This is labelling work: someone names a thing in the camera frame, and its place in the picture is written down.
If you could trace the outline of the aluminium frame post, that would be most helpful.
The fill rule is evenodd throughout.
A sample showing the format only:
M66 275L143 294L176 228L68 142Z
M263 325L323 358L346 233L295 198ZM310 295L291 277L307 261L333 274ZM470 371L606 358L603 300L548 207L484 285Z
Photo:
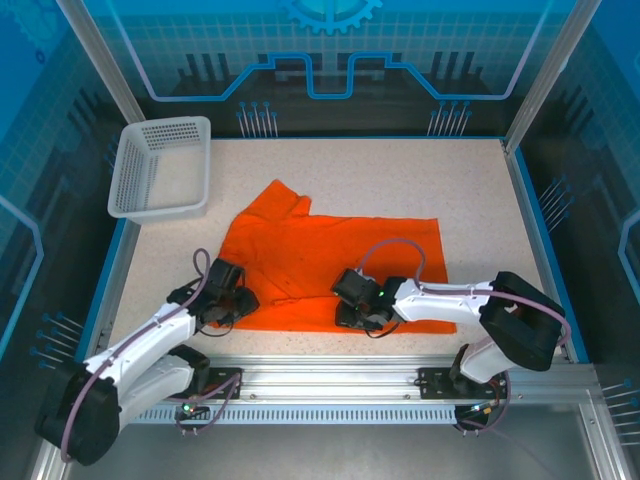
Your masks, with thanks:
M83 0L55 0L128 124L146 118Z
M513 155L531 127L560 74L589 26L602 0L576 0L503 141L504 152Z

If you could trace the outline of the aluminium table side rail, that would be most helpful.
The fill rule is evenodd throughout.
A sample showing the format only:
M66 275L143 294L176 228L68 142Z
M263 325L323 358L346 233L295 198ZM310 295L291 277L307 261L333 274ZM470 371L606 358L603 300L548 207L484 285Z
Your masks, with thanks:
M104 347L116 318L140 228L120 219L109 244L89 307L75 359L84 360Z
M532 247L542 288L547 295L565 309L566 318L572 327L570 340L563 348L564 355L572 363L588 363L590 359L584 348L580 328L552 246L550 234L544 222L538 196L520 148L517 147L513 152L505 153L505 160Z

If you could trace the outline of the aluminium front frame beam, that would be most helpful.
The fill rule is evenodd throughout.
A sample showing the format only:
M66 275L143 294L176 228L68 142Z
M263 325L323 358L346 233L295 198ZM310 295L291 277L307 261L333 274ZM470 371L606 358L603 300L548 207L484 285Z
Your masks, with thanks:
M402 404L420 401L414 385L420 368L446 368L454 357L236 355L210 361L214 367L242 370L239 401L244 404ZM516 367L509 377L516 405L604 400L590 364L555 359L546 372Z

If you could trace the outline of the white perforated plastic basket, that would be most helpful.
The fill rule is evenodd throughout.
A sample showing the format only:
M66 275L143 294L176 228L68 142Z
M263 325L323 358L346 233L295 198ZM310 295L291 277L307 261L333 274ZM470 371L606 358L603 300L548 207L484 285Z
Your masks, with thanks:
M202 217L210 179L208 118L132 123L121 132L107 210L138 225Z

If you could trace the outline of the grey metal bottom panel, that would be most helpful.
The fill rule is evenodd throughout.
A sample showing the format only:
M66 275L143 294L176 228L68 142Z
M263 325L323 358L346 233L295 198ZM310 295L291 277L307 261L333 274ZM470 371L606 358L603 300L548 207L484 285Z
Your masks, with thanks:
M522 409L499 431L445 426L127 428L69 480L596 480L575 416Z

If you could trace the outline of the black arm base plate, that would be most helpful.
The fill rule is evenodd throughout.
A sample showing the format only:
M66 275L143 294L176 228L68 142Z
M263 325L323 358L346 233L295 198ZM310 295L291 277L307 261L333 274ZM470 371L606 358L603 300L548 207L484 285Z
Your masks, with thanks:
M464 375L451 378L450 368L425 367L417 370L414 385L423 400L503 400L507 396L506 386L497 383L477 383Z
M238 375L239 376L238 384L231 395L232 400L237 400L240 398L243 374L244 374L244 370L242 368L237 368L237 367L210 368L204 393L208 394L209 392L217 389L223 383L231 379L234 375Z

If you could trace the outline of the orange t-shirt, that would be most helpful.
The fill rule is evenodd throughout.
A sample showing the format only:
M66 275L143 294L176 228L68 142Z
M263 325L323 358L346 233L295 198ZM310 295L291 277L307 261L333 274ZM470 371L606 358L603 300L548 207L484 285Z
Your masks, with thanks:
M313 215L311 200L273 181L231 223L219 258L246 271L260 304L242 330L341 334L331 288L347 268L445 283L435 219Z

